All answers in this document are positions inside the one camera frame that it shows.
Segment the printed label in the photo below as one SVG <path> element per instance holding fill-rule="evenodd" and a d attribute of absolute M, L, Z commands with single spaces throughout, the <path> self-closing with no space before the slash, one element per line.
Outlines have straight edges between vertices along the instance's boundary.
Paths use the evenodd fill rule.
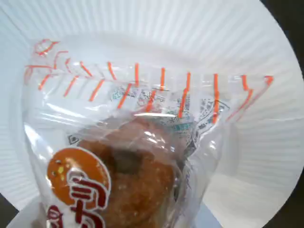
<path fill-rule="evenodd" d="M 186 145 L 191 142 L 193 127 L 194 127 L 194 116 L 190 113 L 190 96 L 187 95 L 182 118 L 178 117 L 182 100 L 182 93 L 172 93 L 170 101 L 165 108 L 166 114 L 172 114 L 175 117 L 161 118 L 159 122 L 165 125 L 170 131 L 174 132 Z"/>
<path fill-rule="evenodd" d="M 127 86 L 118 86 L 116 87 L 113 92 L 110 93 L 110 99 L 112 100 L 120 100 L 124 96 L 124 93 L 127 89 Z M 136 98 L 138 95 L 138 89 L 137 88 L 131 88 L 130 91 L 127 94 L 127 97 Z"/>
<path fill-rule="evenodd" d="M 111 179 L 106 166 L 91 152 L 80 148 L 65 148 L 53 156 L 47 168 L 53 193 L 75 213 L 81 228 L 104 228 L 103 218 L 95 211 L 107 207 Z M 47 217 L 52 228 L 62 228 L 62 216 L 52 205 Z"/>
<path fill-rule="evenodd" d="M 162 107 L 162 104 L 165 101 L 165 97 L 162 96 L 164 92 L 156 91 L 154 99 L 153 99 L 153 109 L 159 110 L 160 107 Z M 152 90 L 141 90 L 141 93 L 139 94 L 138 100 L 137 100 L 137 106 L 138 108 L 145 107 L 148 102 L 150 101 L 152 95 Z"/>
<path fill-rule="evenodd" d="M 200 105 L 200 115 L 199 120 L 195 123 L 193 143 L 191 143 L 194 148 L 198 146 L 200 142 L 200 137 L 203 133 L 208 131 L 212 126 L 213 110 L 214 110 L 214 99 L 202 99 Z M 219 101 L 218 115 L 222 112 L 228 111 L 230 108 L 225 103 Z"/>
<path fill-rule="evenodd" d="M 68 143 L 69 143 L 70 145 L 73 145 L 73 144 L 79 142 L 78 137 L 76 137 L 76 136 L 74 136 L 74 135 L 72 135 L 72 134 L 69 135 L 69 136 L 67 137 L 67 139 L 68 139 Z"/>

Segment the dark background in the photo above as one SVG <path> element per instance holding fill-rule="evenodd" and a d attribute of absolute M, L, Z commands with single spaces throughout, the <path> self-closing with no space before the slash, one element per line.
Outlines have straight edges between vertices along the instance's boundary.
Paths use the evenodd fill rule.
<path fill-rule="evenodd" d="M 289 39 L 304 70 L 304 0 L 262 0 Z M 0 195 L 0 228 L 4 228 L 17 214 L 17 210 Z M 294 192 L 264 228 L 304 227 L 304 174 Z"/>

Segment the donut hole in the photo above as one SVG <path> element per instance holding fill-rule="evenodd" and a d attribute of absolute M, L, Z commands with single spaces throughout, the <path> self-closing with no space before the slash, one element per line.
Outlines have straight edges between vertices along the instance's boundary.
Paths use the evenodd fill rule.
<path fill-rule="evenodd" d="M 130 150 L 113 150 L 112 156 L 116 171 L 123 174 L 138 174 L 142 165 L 143 156 Z"/>

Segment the orange circular logo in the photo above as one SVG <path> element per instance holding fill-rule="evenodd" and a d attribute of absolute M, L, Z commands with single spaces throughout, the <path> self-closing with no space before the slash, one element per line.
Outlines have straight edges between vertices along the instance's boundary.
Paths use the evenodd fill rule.
<path fill-rule="evenodd" d="M 74 205 L 78 196 L 87 197 L 86 208 L 95 208 L 101 197 L 97 190 L 102 189 L 106 207 L 111 179 L 106 166 L 93 153 L 80 147 L 62 149 L 49 161 L 47 174 L 53 193 L 65 204 Z M 83 194 L 73 194 L 74 190 L 82 189 L 80 184 L 87 184 L 83 188 Z"/>

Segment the cartoon character logo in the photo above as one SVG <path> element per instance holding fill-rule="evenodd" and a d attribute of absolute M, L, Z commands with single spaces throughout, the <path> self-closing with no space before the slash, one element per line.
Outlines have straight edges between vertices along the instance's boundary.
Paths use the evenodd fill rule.
<path fill-rule="evenodd" d="M 60 150 L 50 160 L 47 174 L 53 193 L 75 212 L 81 228 L 105 227 L 103 218 L 94 210 L 107 207 L 111 179 L 94 154 L 80 147 Z"/>

